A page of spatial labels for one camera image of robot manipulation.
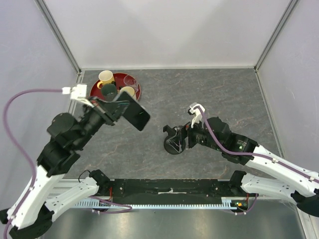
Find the black phone stand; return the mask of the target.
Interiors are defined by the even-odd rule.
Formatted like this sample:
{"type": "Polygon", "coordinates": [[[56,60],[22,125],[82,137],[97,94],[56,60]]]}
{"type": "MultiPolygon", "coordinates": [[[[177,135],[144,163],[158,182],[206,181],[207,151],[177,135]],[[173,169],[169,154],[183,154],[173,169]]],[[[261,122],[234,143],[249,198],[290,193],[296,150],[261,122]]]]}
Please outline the black phone stand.
{"type": "Polygon", "coordinates": [[[172,155],[181,154],[186,148],[187,132],[185,126],[171,128],[169,125],[165,125],[163,132],[167,132],[167,137],[163,142],[164,149],[172,155]]]}

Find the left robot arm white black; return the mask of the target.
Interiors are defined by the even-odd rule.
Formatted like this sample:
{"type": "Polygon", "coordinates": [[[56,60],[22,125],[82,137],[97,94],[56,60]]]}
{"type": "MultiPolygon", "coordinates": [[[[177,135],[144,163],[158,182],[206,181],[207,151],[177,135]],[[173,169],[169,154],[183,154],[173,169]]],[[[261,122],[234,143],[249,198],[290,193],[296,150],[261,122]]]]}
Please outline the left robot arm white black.
{"type": "Polygon", "coordinates": [[[48,231],[65,211],[84,198],[109,192],[110,179],[94,170],[68,191],[49,199],[54,186],[79,159],[82,150],[102,125],[113,126],[129,106],[128,100],[106,102],[91,98],[84,115],[77,120],[69,113],[57,115],[47,132],[50,141],[43,148],[33,167],[32,178],[17,202],[0,212],[6,225],[3,235],[13,239],[36,239],[48,231]]]}

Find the black smartphone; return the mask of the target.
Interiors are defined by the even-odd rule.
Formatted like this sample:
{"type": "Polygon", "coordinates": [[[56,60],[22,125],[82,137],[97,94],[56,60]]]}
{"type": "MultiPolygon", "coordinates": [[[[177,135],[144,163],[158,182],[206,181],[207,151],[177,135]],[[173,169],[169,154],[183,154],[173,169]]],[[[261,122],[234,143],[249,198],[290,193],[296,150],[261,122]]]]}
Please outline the black smartphone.
{"type": "Polygon", "coordinates": [[[151,118],[150,114],[125,91],[119,94],[118,100],[129,101],[123,117],[137,130],[142,131],[151,118]]]}

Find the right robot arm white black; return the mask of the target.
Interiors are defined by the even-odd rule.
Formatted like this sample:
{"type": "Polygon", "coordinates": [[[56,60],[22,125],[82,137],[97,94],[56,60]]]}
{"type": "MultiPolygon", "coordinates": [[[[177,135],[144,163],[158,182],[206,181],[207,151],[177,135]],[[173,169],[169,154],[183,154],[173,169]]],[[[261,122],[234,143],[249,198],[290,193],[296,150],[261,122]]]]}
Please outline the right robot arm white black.
{"type": "Polygon", "coordinates": [[[319,174],[277,156],[258,142],[237,133],[218,117],[193,120],[176,128],[176,147],[182,153],[197,144],[221,152],[235,164],[257,169],[271,179],[246,172],[234,172],[228,190],[234,196],[242,193],[278,197],[291,202],[301,211],[319,215],[319,174]]]}

